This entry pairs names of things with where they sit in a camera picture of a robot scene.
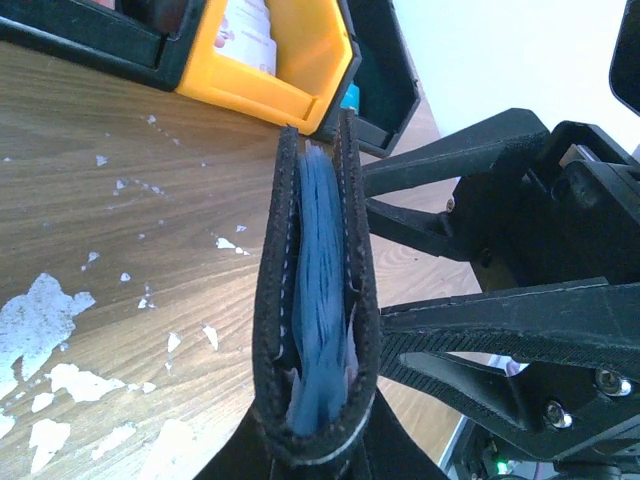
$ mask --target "wooden table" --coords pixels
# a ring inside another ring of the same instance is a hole
[[[64,294],[88,292],[95,300],[67,315],[75,330],[50,356],[44,348],[46,361],[28,380],[21,366],[33,368],[34,359],[13,365],[18,384],[0,407],[5,425],[14,419],[15,426],[0,440],[0,477],[30,476],[38,448],[29,448],[32,428],[50,419],[68,424],[70,434],[38,476],[191,478],[253,398],[253,295],[278,128],[7,44],[0,45],[0,102],[5,373],[16,344],[52,335],[43,320],[43,312],[58,308],[47,303],[52,294],[15,300],[36,279],[53,278]],[[398,151],[437,136],[424,101]],[[383,199],[441,210],[452,187],[443,182]],[[239,253],[216,246],[225,240]],[[466,264],[379,238],[373,245],[382,306],[479,290]],[[91,252],[99,257],[88,262]],[[32,310],[20,317],[6,308],[10,301]],[[22,321],[33,329],[25,334]],[[206,326],[217,332],[217,350]],[[179,340],[171,354],[170,337]],[[33,413],[34,397],[52,390],[45,375],[60,364],[122,383],[95,401],[76,402],[59,389],[50,406]],[[145,382],[157,388],[129,391]],[[380,385],[405,428],[437,460],[458,414],[403,386],[384,379]],[[183,422],[173,423],[183,435],[170,434],[176,444],[149,463],[167,420]],[[94,460],[92,452],[124,425],[135,433]]]

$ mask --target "metal bolt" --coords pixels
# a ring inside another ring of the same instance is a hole
[[[629,380],[609,370],[596,370],[596,385],[610,397],[626,397],[633,391]]]
[[[562,405],[555,400],[547,403],[544,416],[547,421],[556,428],[569,428],[573,425],[573,417],[565,412]]]

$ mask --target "yellow bin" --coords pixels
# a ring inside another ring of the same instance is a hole
[[[314,133],[353,57],[336,0],[266,0],[276,77],[220,55],[214,42],[227,0],[209,0],[176,92]]]

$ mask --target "wooden surface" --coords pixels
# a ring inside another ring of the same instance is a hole
[[[3,414],[17,421],[0,440],[0,477],[29,478],[32,426],[50,418],[69,423],[71,434],[42,478],[138,478],[168,419],[191,428],[194,446],[167,461],[161,478],[191,478],[253,398],[253,295],[278,129],[7,44],[0,44],[0,102],[0,304],[25,294],[42,273],[66,294],[86,291],[96,300],[75,318],[69,348],[55,349],[0,401]],[[437,135],[423,102],[397,151]],[[97,155],[108,162],[98,167]],[[118,180],[126,184],[120,190]],[[443,182],[383,199],[442,210],[452,188]],[[247,228],[236,232],[238,225]],[[249,255],[216,248],[218,237]],[[478,291],[468,265],[379,238],[373,245],[381,306]],[[100,257],[82,271],[92,251]],[[122,273],[131,280],[121,282]],[[138,308],[145,285],[155,308]],[[205,325],[217,330],[218,351]],[[169,374],[171,332],[182,341]],[[51,391],[44,375],[60,363],[157,389],[121,388],[81,403],[59,390],[51,406],[32,413],[34,396]],[[458,414],[400,385],[380,384],[403,425],[437,460]],[[92,460],[92,450],[126,422],[136,433]]]

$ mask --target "teal object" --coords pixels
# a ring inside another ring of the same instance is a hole
[[[360,113],[360,88],[355,83],[351,82],[349,84],[340,108],[353,108],[356,111],[356,115]]]

